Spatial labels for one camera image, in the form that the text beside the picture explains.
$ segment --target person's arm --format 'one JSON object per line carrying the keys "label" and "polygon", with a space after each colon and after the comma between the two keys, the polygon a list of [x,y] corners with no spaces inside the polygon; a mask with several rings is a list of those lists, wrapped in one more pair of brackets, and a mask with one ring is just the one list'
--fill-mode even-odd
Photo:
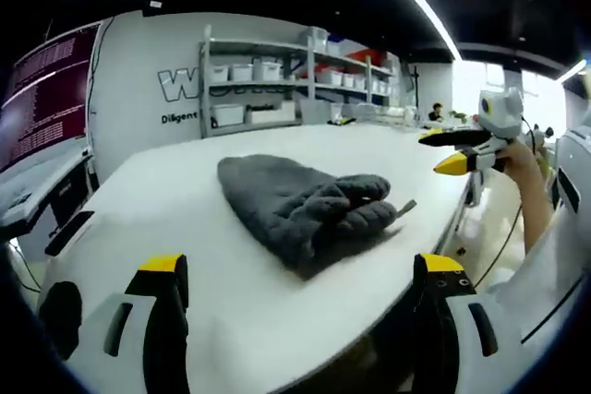
{"label": "person's arm", "polygon": [[505,172],[519,189],[527,254],[546,231],[552,216],[544,178],[539,171],[534,153],[520,141],[515,141],[501,150],[497,157],[507,159]]}

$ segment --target cable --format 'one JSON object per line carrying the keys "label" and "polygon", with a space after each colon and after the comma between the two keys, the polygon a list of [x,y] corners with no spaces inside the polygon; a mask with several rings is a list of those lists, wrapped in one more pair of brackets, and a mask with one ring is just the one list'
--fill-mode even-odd
{"label": "cable", "polygon": [[526,343],[528,340],[530,340],[534,334],[536,334],[544,325],[546,325],[546,322],[548,322],[549,319],[552,316],[554,316],[554,314],[556,314],[556,312],[561,308],[561,306],[564,305],[564,303],[568,300],[568,298],[571,296],[571,294],[574,293],[574,290],[576,289],[577,286],[579,286],[581,281],[583,281],[583,277],[579,277],[579,279],[577,279],[577,281],[573,284],[571,289],[569,291],[567,291],[566,294],[564,294],[564,296],[561,298],[561,300],[556,304],[556,306],[554,306],[554,308],[552,308],[552,310],[548,313],[548,315],[545,316],[544,319],[534,329],[529,331],[529,333],[521,340],[522,344]]}
{"label": "cable", "polygon": [[478,282],[476,283],[476,285],[474,285],[474,289],[476,289],[478,287],[478,285],[480,283],[482,283],[482,281],[488,276],[488,274],[490,273],[490,271],[497,264],[497,261],[499,260],[499,258],[501,258],[501,255],[502,255],[503,251],[505,250],[505,247],[507,246],[507,244],[509,243],[509,240],[511,239],[511,236],[513,235],[513,231],[515,230],[515,225],[517,224],[517,221],[519,220],[519,215],[520,214],[521,214],[521,205],[519,206],[519,209],[517,210],[517,214],[515,214],[515,220],[513,221],[513,225],[511,225],[511,229],[509,230],[509,234],[507,235],[507,238],[505,239],[505,243],[502,244],[501,250],[499,251],[499,253],[495,257],[495,259],[492,261],[492,263],[490,264],[490,266],[484,272],[484,274],[482,275],[482,277],[478,280]]}
{"label": "cable", "polygon": [[[525,122],[525,124],[527,125],[527,127],[529,128],[529,134],[532,137],[532,152],[534,153],[534,155],[536,155],[536,139],[534,138],[534,131],[532,131],[532,127],[529,125],[529,123],[527,123],[527,121],[524,119],[523,116],[521,117],[521,120],[523,120]],[[517,210],[517,214],[515,214],[515,219],[513,220],[513,224],[511,225],[511,229],[509,230],[509,234],[507,235],[505,242],[502,244],[501,250],[499,251],[497,256],[494,258],[494,260],[492,261],[490,266],[487,268],[485,273],[482,275],[482,277],[478,280],[476,285],[474,285],[474,289],[476,289],[478,287],[478,285],[480,283],[482,283],[482,281],[488,276],[490,271],[497,264],[497,261],[501,258],[501,255],[502,255],[503,251],[505,250],[505,247],[507,246],[507,244],[509,243],[509,240],[511,239],[511,236],[513,235],[513,231],[515,230],[515,225],[517,224],[517,221],[519,220],[519,215],[521,214],[521,210],[522,210],[522,206],[520,205],[519,209]]]}
{"label": "cable", "polygon": [[17,280],[18,280],[18,283],[20,283],[20,286],[22,286],[22,287],[23,287],[25,290],[29,290],[29,291],[31,291],[32,293],[37,293],[37,294],[41,293],[41,291],[40,291],[40,290],[37,290],[37,289],[35,289],[35,288],[31,288],[30,286],[27,286],[27,285],[25,285],[25,284],[22,282],[22,280],[20,279],[20,277],[18,276],[18,273],[17,273],[16,271],[14,272],[14,274],[15,274],[15,277],[17,278]]}
{"label": "cable", "polygon": [[37,282],[37,279],[35,279],[35,276],[33,276],[33,273],[32,273],[32,271],[29,268],[29,264],[27,263],[27,260],[25,259],[25,257],[20,252],[20,249],[14,248],[14,250],[17,251],[17,253],[20,256],[20,258],[22,258],[22,261],[25,264],[25,267],[27,268],[27,271],[29,272],[30,278],[35,282],[35,284],[37,285],[37,288],[41,289],[41,285],[39,284],[39,282]]}
{"label": "cable", "polygon": [[521,116],[521,120],[523,120],[529,128],[529,134],[532,137],[532,151],[534,152],[534,155],[536,155],[536,138],[534,137],[534,131],[532,130],[532,127],[527,123],[523,116]]}
{"label": "cable", "polygon": [[101,49],[103,47],[104,35],[107,33],[113,22],[115,21],[115,16],[111,17],[111,20],[106,25],[103,34],[101,35],[101,40],[99,41],[99,45],[97,46],[96,51],[96,58],[92,58],[90,61],[90,90],[89,90],[89,98],[86,103],[86,115],[87,121],[90,121],[90,100],[92,99],[92,92],[94,91],[94,75],[96,74],[96,70],[99,67],[99,61],[101,59]]}

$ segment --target white tabletop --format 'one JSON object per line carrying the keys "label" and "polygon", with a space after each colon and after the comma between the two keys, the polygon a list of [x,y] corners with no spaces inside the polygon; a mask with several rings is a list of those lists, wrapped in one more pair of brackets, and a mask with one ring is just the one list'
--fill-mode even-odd
{"label": "white tabletop", "polygon": [[[433,172],[452,149],[419,145],[418,134],[306,125],[137,154],[87,204],[96,211],[91,226],[60,254],[49,280],[75,282],[86,317],[110,293],[121,293],[150,256],[183,253],[191,391],[254,394],[288,386],[380,320],[411,283],[415,254],[435,249],[461,204],[468,176]],[[386,200],[400,208],[413,198],[417,206],[389,228],[402,228],[393,238],[302,281],[252,238],[223,198],[218,161],[254,153],[334,175],[379,174],[392,184]]]}

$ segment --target white storage bin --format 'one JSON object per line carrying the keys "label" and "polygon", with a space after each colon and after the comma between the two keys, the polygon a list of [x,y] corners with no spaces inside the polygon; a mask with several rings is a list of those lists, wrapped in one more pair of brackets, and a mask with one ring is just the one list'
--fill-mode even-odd
{"label": "white storage bin", "polygon": [[281,80],[281,64],[275,62],[255,61],[254,67],[255,80],[265,82],[278,82]]}
{"label": "white storage bin", "polygon": [[252,80],[252,64],[232,64],[230,78],[234,82],[249,82]]}
{"label": "white storage bin", "polygon": [[365,75],[363,74],[355,74],[354,75],[354,86],[356,90],[365,90],[367,85],[367,80]]}
{"label": "white storage bin", "polygon": [[291,122],[295,119],[296,104],[293,101],[283,101],[279,110],[253,111],[248,116],[248,121],[252,124]]}
{"label": "white storage bin", "polygon": [[318,80],[320,83],[324,83],[326,85],[341,86],[343,85],[343,73],[331,68],[324,69],[318,75]]}
{"label": "white storage bin", "polygon": [[378,80],[378,86],[380,87],[380,94],[388,94],[389,85],[387,82],[384,82],[383,80]]}
{"label": "white storage bin", "polygon": [[211,83],[224,83],[228,81],[228,65],[212,66],[210,71]]}
{"label": "white storage bin", "polygon": [[308,37],[311,39],[314,51],[326,53],[326,44],[329,40],[329,32],[322,28],[309,27],[299,35],[299,43],[308,46]]}
{"label": "white storage bin", "polygon": [[371,92],[380,93],[380,81],[376,78],[371,78]]}
{"label": "white storage bin", "polygon": [[337,42],[328,41],[328,42],[326,42],[326,53],[330,54],[330,55],[340,56],[341,55],[341,47],[339,46],[339,44]]}
{"label": "white storage bin", "polygon": [[244,124],[244,105],[214,105],[213,117],[218,126],[241,125]]}
{"label": "white storage bin", "polygon": [[343,86],[346,88],[354,88],[355,77],[352,74],[343,74]]}

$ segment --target metal shelf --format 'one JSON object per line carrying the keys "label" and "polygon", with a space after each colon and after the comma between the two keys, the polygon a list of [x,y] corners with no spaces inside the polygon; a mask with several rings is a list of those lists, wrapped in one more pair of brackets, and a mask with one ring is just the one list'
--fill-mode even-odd
{"label": "metal shelf", "polygon": [[291,43],[247,41],[237,39],[211,39],[212,55],[268,55],[274,57],[308,55],[308,48]]}
{"label": "metal shelf", "polygon": [[[321,65],[366,69],[367,64],[341,55],[326,54],[314,51],[316,61]],[[248,41],[236,39],[211,39],[212,55],[268,55],[274,57],[295,57],[304,59],[308,55],[308,48],[303,45],[279,42]],[[371,72],[379,76],[392,76],[392,72],[380,66],[371,66]]]}
{"label": "metal shelf", "polygon": [[272,128],[284,128],[287,126],[298,126],[302,125],[299,120],[291,122],[268,122],[264,124],[243,124],[243,125],[229,125],[222,126],[220,128],[212,128],[212,136],[227,136],[229,134],[246,133],[247,131],[257,131],[260,129],[272,129]]}
{"label": "metal shelf", "polygon": [[[326,83],[317,83],[316,84],[316,88],[318,90],[334,90],[336,92],[350,92],[353,94],[361,94],[361,95],[367,95],[368,91],[367,90],[356,90],[355,88],[347,88],[347,87],[342,87],[340,85],[329,85]],[[390,94],[383,94],[381,92],[371,92],[372,96],[381,96],[381,97],[390,97]]]}
{"label": "metal shelf", "polygon": [[[283,80],[268,82],[268,81],[247,81],[247,82],[236,82],[227,81],[222,83],[211,84],[210,67],[211,57],[214,55],[267,55],[281,59],[283,64]],[[297,45],[292,43],[280,43],[280,42],[265,42],[265,41],[251,41],[251,40],[240,40],[240,39],[215,39],[211,36],[211,26],[205,27],[203,42],[199,44],[199,95],[201,100],[199,101],[199,107],[201,110],[200,123],[203,137],[211,136],[222,136],[225,134],[233,134],[244,131],[254,131],[257,129],[275,128],[281,126],[293,126],[301,125],[301,121],[292,122],[278,122],[268,124],[254,124],[254,125],[235,125],[222,128],[211,128],[211,102],[217,98],[210,95],[211,90],[221,89],[237,89],[237,88],[283,88],[281,92],[284,94],[286,100],[294,100],[299,102],[300,105],[303,99],[295,96],[292,97],[295,89],[306,89],[308,91],[308,98],[306,101],[316,100],[316,88],[319,90],[332,90],[341,94],[351,94],[365,97],[365,101],[368,103],[372,102],[372,97],[390,97],[390,94],[381,94],[372,92],[369,90],[370,84],[368,84],[367,90],[356,90],[353,88],[342,87],[339,85],[326,85],[316,83],[316,66],[338,66],[352,71],[362,71],[368,82],[371,81],[373,76],[393,77],[393,73],[379,66],[373,66],[371,59],[366,56],[365,63],[360,62],[348,57],[342,57],[339,55],[332,55],[315,51],[311,44],[309,46]],[[307,79],[300,80],[288,80],[292,73],[291,61],[299,59],[306,63],[307,67]]]}
{"label": "metal shelf", "polygon": [[[318,90],[333,90],[335,92],[341,93],[351,93],[351,94],[359,94],[359,95],[366,95],[368,94],[367,90],[357,90],[355,88],[347,88],[342,87],[341,85],[330,85],[327,83],[317,83],[315,82],[314,85]],[[213,83],[210,85],[210,89],[224,89],[224,88],[272,88],[272,87],[287,87],[287,88],[307,88],[308,82],[306,80],[280,80],[280,81],[264,81],[264,80],[252,80],[252,81],[245,81],[245,82],[234,82],[228,81],[224,83]],[[381,92],[371,92],[372,96],[381,96],[381,97],[389,97],[390,94],[383,94]]]}
{"label": "metal shelf", "polygon": [[[349,57],[344,57],[341,55],[326,54],[318,51],[315,51],[314,55],[316,56],[316,60],[321,65],[339,66],[357,70],[366,69],[368,66],[365,62],[359,62],[358,60],[350,59]],[[393,73],[386,68],[375,65],[372,65],[370,68],[372,74],[377,74],[379,76],[393,76]]]}
{"label": "metal shelf", "polygon": [[212,83],[210,89],[215,88],[239,88],[239,87],[305,87],[308,83],[302,80],[277,80],[277,81],[265,81],[265,80],[247,80],[244,82],[235,82],[233,80],[223,83]]}

